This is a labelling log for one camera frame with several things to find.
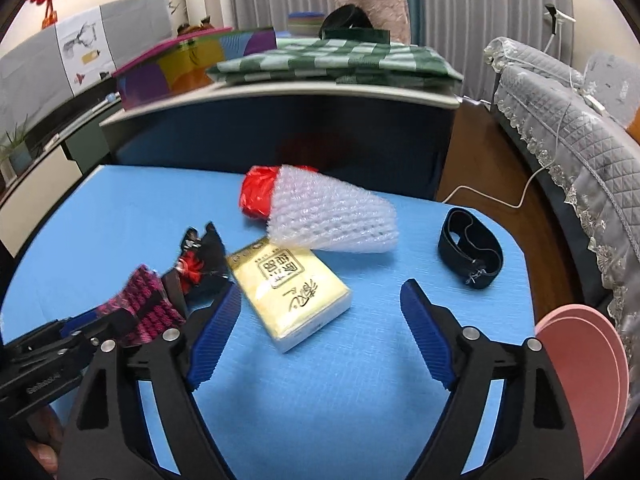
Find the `human hand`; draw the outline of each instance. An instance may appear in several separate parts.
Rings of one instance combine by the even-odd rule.
[[[31,415],[30,423],[39,425],[46,436],[42,438],[43,442],[26,440],[25,444],[47,473],[55,477],[58,472],[57,451],[62,444],[62,424],[50,406],[44,406]]]

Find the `chinese characters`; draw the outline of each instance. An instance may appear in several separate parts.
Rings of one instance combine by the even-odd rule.
[[[289,303],[289,310],[305,306],[309,300],[316,295],[316,292],[318,291],[318,284],[314,282],[314,280],[309,280],[300,287],[299,293],[296,294],[295,288],[292,291],[295,296],[292,298],[291,303]]]
[[[286,249],[280,249],[258,262],[258,267],[273,288],[278,288],[305,270]]]

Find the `blue foam mat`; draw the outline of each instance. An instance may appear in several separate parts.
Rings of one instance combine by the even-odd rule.
[[[187,226],[202,230],[213,220],[229,251],[262,236],[264,227],[238,209],[241,181],[237,174],[102,168],[26,253],[4,301],[4,340],[104,302],[140,263],[164,272]],[[195,393],[239,480],[404,479],[447,399],[400,311],[400,287],[408,278],[461,325],[476,325],[489,338],[519,344],[533,334],[524,256],[504,229],[480,216],[503,247],[504,267],[489,288],[472,290],[437,255],[449,206],[386,197],[398,210],[395,252],[317,253],[353,290],[345,314],[280,354],[242,300],[213,377]],[[141,390],[158,459],[175,470],[150,384]],[[484,460],[499,396],[500,384],[492,384],[467,469]]]

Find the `tissue pack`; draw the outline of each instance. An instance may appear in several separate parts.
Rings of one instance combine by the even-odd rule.
[[[281,352],[351,306],[351,291],[308,249],[281,249],[261,238],[227,261]]]

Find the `red plastic bag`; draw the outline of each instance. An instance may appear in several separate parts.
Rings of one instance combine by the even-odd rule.
[[[296,166],[301,170],[318,171],[309,166]],[[271,195],[279,166],[254,166],[244,177],[240,188],[240,209],[250,218],[266,220],[271,213]]]

